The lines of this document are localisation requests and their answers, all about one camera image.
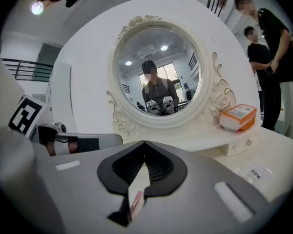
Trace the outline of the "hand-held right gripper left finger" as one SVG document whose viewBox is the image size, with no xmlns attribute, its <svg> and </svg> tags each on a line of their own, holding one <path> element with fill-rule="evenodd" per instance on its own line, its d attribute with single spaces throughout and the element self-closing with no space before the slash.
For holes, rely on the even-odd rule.
<svg viewBox="0 0 293 234">
<path fill-rule="evenodd" d="M 0 128 L 0 192 L 17 216 L 28 224 L 14 233 L 142 234 L 143 224 L 130 221 L 128 204 L 109 193 L 97 168 L 118 145 L 101 150 L 51 157 L 44 146 L 22 134 Z"/>
</svg>

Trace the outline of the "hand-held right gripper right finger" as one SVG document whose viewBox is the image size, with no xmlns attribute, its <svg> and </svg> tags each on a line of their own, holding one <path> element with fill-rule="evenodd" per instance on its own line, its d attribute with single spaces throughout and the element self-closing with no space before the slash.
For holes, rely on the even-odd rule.
<svg viewBox="0 0 293 234">
<path fill-rule="evenodd" d="M 182 185 L 151 197 L 131 223 L 133 234 L 255 234 L 281 206 L 218 161 L 200 153 L 155 143 L 187 166 Z"/>
</svg>

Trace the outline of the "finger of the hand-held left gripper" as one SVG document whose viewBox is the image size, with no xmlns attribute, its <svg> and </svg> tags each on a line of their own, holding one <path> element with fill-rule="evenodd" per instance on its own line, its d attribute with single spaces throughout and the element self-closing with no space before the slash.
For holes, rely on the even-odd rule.
<svg viewBox="0 0 293 234">
<path fill-rule="evenodd" d="M 118 134 L 72 134 L 58 133 L 46 142 L 50 156 L 85 153 L 121 145 Z"/>
</svg>

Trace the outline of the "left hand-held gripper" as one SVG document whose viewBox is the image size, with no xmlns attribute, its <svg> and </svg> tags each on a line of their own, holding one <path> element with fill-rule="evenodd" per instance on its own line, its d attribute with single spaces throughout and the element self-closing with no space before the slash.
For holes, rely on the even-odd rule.
<svg viewBox="0 0 293 234">
<path fill-rule="evenodd" d="M 22 96 L 8 127 L 24 134 L 34 143 L 45 144 L 66 132 L 66 126 L 53 120 L 48 105 L 29 95 Z"/>
</svg>

